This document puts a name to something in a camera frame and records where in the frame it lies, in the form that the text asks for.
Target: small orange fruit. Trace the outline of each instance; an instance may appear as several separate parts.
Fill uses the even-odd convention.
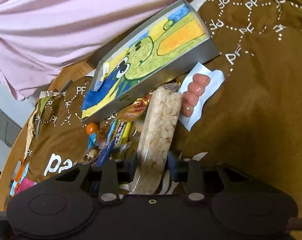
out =
[[[99,125],[94,123],[94,122],[88,123],[86,128],[85,128],[88,135],[98,131],[99,129],[100,129]]]

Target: white paper towel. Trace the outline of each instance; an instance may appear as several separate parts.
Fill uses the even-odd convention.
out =
[[[193,81],[193,76],[197,73],[209,76],[211,78],[211,81],[209,85],[205,87],[203,95],[199,97],[199,101],[194,107],[193,114],[190,117],[185,117],[182,114],[179,115],[179,121],[189,131],[191,130],[192,126],[201,118],[202,107],[205,101],[208,100],[208,98],[211,97],[215,93],[215,91],[218,90],[218,88],[224,81],[224,75],[221,70],[211,71],[205,66],[203,66],[200,62],[198,62],[181,84],[179,90],[180,93],[184,93],[188,90],[188,85]]]

